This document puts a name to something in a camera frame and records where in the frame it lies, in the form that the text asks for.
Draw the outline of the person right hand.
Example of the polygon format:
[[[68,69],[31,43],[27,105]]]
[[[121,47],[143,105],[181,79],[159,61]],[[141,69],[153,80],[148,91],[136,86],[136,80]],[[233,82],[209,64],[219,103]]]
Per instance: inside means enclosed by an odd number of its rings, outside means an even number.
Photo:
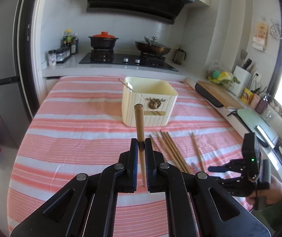
[[[282,200],[282,183],[273,175],[271,175],[270,189],[257,190],[250,196],[246,197],[249,205],[255,204],[255,198],[264,197],[267,205],[273,205]]]

